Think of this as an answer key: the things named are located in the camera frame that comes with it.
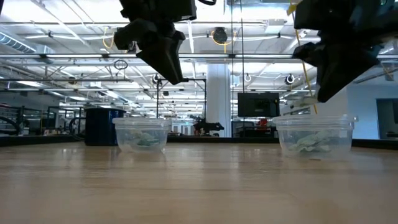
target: workbench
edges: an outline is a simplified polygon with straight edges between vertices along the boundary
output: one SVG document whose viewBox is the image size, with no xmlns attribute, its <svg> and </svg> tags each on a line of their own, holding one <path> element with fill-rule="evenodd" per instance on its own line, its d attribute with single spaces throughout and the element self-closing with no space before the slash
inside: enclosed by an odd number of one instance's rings
<svg viewBox="0 0 398 224">
<path fill-rule="evenodd" d="M 398 151 L 343 160 L 278 144 L 168 144 L 123 153 L 81 142 L 0 148 L 0 223 L 397 223 Z"/>
</svg>

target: ceiling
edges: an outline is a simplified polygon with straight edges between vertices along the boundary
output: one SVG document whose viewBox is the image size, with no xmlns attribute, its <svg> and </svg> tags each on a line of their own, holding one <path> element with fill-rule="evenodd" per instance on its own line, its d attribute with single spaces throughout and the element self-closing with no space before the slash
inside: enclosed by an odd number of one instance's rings
<svg viewBox="0 0 398 224">
<path fill-rule="evenodd" d="M 42 8 L 34 4 L 35 0 L 5 0 L 0 17 L 0 32 L 7 33 L 15 39 L 29 46 L 47 46 L 56 54 L 122 54 L 112 44 L 113 32 L 117 27 L 128 24 L 128 20 L 120 14 L 122 9 L 118 0 L 44 0 Z M 197 2 L 197 20 L 191 23 L 178 22 L 177 30 L 183 32 L 185 40 L 180 48 L 180 54 L 291 54 L 296 48 L 295 30 L 292 17 L 286 15 L 289 6 L 288 0 L 263 1 L 269 4 L 259 4 L 255 7 L 231 8 L 224 1 L 218 1 L 215 6 L 206 6 Z M 229 37 L 227 46 L 217 45 L 211 38 L 215 27 L 224 27 Z M 300 30 L 301 44 L 317 41 L 318 37 L 313 30 Z M 395 53 L 392 44 L 387 44 L 385 54 Z M 1 54 L 20 54 L 8 46 L 0 45 Z M 156 71 L 139 59 L 125 59 L 129 64 L 125 70 L 114 67 L 116 59 L 52 59 L 51 65 L 40 63 L 37 60 L 2 59 L 12 66 L 25 69 L 25 72 L 13 70 L 2 73 L 8 78 L 50 78 L 65 79 L 69 77 L 90 79 L 127 78 L 130 82 L 102 81 L 99 87 L 105 89 L 130 88 L 134 91 L 114 91 L 118 97 L 99 96 L 96 92 L 85 93 L 85 97 L 109 103 L 146 104 L 151 108 L 154 101 L 151 99 L 155 92 L 143 92 L 143 89 L 154 89 L 152 78 Z M 305 88 L 303 67 L 295 60 L 256 60 L 247 58 L 244 62 L 226 59 L 187 59 L 182 60 L 182 72 L 187 78 L 206 78 L 209 63 L 224 63 L 233 70 L 234 89 L 242 89 L 243 77 L 250 76 L 245 82 L 245 88 L 253 90 L 289 90 L 290 86 L 284 83 L 284 78 L 293 74 L 297 79 L 294 88 Z M 316 69 L 307 65 L 309 79 L 316 76 Z M 51 88 L 90 88 L 90 82 L 79 82 L 76 85 L 67 82 L 47 82 L 45 86 Z M 166 85 L 167 89 L 189 89 L 195 91 L 170 91 L 169 96 L 161 98 L 174 99 L 201 99 L 203 90 L 198 83 L 188 82 L 177 86 Z M 63 96 L 71 94 L 81 96 L 81 93 L 61 92 Z M 199 113 L 203 108 L 200 101 L 192 101 L 187 106 L 189 110 L 174 110 L 171 101 L 164 102 L 164 110 L 175 114 Z M 151 109 L 136 109 L 149 113 Z"/>
</svg>

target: column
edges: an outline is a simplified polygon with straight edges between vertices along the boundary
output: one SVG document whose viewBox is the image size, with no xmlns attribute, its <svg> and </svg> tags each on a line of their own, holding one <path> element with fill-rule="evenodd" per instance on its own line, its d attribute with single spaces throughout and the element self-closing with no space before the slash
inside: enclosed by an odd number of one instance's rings
<svg viewBox="0 0 398 224">
<path fill-rule="evenodd" d="M 213 131 L 220 137 L 231 137 L 231 92 L 228 64 L 207 65 L 207 108 L 206 121 L 219 122 L 224 131 Z"/>
</svg>

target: plastic container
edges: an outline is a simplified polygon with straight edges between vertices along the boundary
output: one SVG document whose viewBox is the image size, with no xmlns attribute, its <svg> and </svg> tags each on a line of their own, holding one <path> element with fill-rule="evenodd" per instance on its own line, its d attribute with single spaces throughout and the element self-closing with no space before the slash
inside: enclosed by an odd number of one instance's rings
<svg viewBox="0 0 398 224">
<path fill-rule="evenodd" d="M 337 159 L 351 149 L 354 119 L 349 116 L 281 116 L 273 122 L 284 156 Z"/>
<path fill-rule="evenodd" d="M 114 118 L 119 148 L 125 152 L 159 152 L 167 142 L 171 120 Z"/>
</svg>

